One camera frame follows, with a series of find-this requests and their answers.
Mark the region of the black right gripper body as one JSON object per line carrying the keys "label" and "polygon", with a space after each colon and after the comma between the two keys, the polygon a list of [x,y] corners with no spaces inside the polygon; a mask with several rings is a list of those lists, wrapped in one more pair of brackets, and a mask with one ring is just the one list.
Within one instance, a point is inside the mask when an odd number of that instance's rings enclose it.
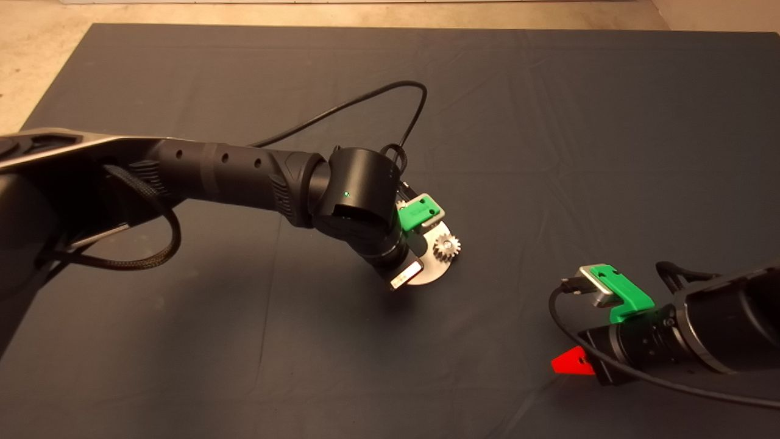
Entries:
{"label": "black right gripper body", "polygon": [[593,327],[578,336],[616,362],[648,374],[666,374],[677,367],[675,311],[653,310],[622,323]]}

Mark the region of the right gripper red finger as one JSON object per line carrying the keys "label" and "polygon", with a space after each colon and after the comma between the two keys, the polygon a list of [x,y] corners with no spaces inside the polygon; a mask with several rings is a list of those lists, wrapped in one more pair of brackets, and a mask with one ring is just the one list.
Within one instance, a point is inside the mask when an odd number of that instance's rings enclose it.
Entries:
{"label": "right gripper red finger", "polygon": [[582,346],[574,346],[550,361],[554,373],[593,377],[595,370]]}

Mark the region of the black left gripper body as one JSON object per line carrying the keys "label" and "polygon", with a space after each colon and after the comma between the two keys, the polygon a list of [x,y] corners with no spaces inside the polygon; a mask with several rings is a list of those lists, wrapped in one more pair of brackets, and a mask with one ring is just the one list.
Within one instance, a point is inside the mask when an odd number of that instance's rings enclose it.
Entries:
{"label": "black left gripper body", "polygon": [[392,291],[397,291],[420,275],[424,264],[407,244],[397,244],[391,250],[373,258],[373,268]]}

